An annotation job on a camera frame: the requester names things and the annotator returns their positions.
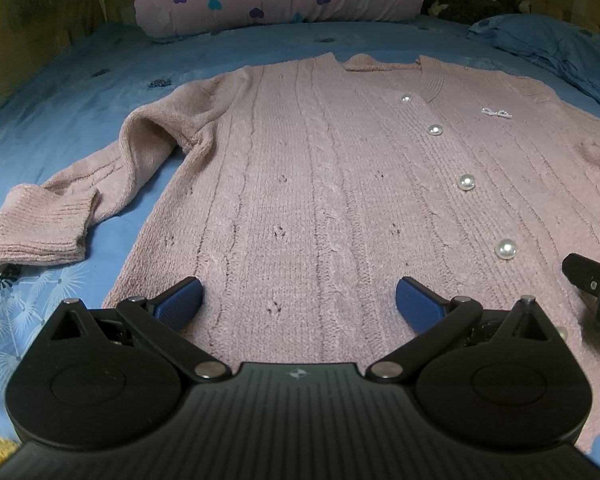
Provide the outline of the blue dandelion bed sheet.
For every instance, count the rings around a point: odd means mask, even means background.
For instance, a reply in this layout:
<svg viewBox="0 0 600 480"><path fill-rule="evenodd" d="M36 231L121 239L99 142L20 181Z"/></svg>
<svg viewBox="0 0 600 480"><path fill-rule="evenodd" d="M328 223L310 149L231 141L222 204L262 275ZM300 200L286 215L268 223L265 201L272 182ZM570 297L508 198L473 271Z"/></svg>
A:
<svg viewBox="0 0 600 480"><path fill-rule="evenodd" d="M600 104L547 66L508 47L514 24L488 21L477 29L434 18L414 23L273 25L152 42L138 29L107 26L55 58L0 109L0 203L11 186L40 183L63 166L113 141L123 118L179 84L259 65L333 53L365 52L383 61L420 54L545 82L568 103L600 118ZM8 378L61 299L80 296L99 307L138 232L180 168L172 154L130 206L96 228L83 262L20 268L0 275L0 438L12 428L4 403Z"/></svg>

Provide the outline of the pink knit cardigan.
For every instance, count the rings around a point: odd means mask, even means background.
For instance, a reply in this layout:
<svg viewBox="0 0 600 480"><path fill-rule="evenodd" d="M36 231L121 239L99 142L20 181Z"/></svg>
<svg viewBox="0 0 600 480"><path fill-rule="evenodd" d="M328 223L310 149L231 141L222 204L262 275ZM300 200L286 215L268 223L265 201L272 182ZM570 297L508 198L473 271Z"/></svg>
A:
<svg viewBox="0 0 600 480"><path fill-rule="evenodd" d="M193 81L125 119L117 141L0 208L0 271L80 261L174 148L184 160L107 296L204 284L188 338L245 361L368 365L412 330L411 275L488 308L535 296L593 390L580 445L600 434L600 336L562 275L600 261L600 118L546 84L434 58L325 54Z"/></svg>

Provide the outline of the blue pillow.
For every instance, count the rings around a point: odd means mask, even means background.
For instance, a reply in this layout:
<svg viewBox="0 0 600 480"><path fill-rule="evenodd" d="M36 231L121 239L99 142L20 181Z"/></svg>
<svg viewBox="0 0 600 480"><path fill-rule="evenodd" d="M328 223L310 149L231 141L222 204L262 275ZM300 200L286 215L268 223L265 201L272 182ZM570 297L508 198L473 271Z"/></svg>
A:
<svg viewBox="0 0 600 480"><path fill-rule="evenodd" d="M600 104L600 34L538 14L504 14L471 25L468 36L524 58Z"/></svg>

